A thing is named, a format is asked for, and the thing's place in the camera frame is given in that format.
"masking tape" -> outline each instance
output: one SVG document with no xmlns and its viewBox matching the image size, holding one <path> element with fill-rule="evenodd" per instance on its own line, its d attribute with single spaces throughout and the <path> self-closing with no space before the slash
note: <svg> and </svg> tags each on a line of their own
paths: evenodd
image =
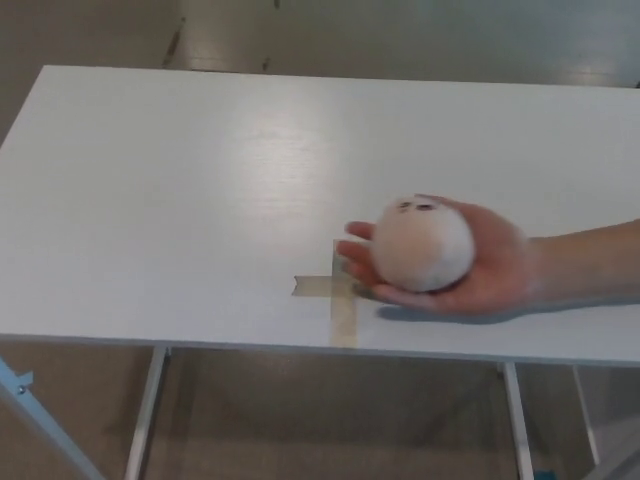
<svg viewBox="0 0 640 480">
<path fill-rule="evenodd" d="M 296 276 L 293 295 L 324 297 L 331 301 L 331 346 L 356 348 L 358 317 L 356 313 L 356 281 L 342 269 L 342 258 L 333 250 L 331 276 Z"/>
</svg>

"forearm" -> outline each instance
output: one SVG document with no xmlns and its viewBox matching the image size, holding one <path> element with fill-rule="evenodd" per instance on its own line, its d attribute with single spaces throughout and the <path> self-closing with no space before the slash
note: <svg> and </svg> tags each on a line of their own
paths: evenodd
<svg viewBox="0 0 640 480">
<path fill-rule="evenodd" d="M 533 302 L 640 298 L 640 220 L 532 240 Z"/>
</svg>

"white ball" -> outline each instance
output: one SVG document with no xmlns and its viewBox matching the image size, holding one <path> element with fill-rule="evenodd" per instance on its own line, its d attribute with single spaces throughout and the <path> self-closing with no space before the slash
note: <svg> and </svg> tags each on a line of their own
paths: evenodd
<svg viewBox="0 0 640 480">
<path fill-rule="evenodd" d="M 400 198 L 384 210 L 370 247 L 378 274 L 410 292 L 451 285 L 475 257 L 473 235 L 460 212 L 419 196 Z"/>
</svg>

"hand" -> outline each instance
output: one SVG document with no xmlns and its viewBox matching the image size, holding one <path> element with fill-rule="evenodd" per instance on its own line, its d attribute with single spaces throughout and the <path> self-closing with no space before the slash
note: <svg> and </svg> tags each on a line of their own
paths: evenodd
<svg viewBox="0 0 640 480">
<path fill-rule="evenodd" d="M 341 241 L 337 245 L 337 253 L 346 257 L 346 271 L 370 288 L 381 301 L 431 312 L 498 313 L 531 302 L 536 286 L 535 242 L 489 209 L 442 197 L 429 198 L 457 209 L 471 228 L 476 258 L 463 279 L 438 292 L 414 294 L 401 291 L 386 284 L 376 273 L 366 245 Z M 347 225 L 346 232 L 371 240 L 374 228 L 370 223 L 352 222 Z"/>
</svg>

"tiled floor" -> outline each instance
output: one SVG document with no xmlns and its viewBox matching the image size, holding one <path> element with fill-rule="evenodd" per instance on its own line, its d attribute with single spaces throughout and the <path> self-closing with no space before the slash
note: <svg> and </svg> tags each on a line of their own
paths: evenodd
<svg viewBox="0 0 640 480">
<path fill-rule="evenodd" d="M 639 23 L 634 0 L 4 1 L 0 141 L 45 63 L 632 86 Z M 149 351 L 0 353 L 35 370 L 33 391 L 121 478 Z M 521 373 L 536 465 L 580 478 L 589 459 L 570 372 Z M 151 480 L 516 478 L 490 365 L 185 350 L 163 390 Z M 3 405 L 0 425 L 1 479 L 73 478 Z"/>
</svg>

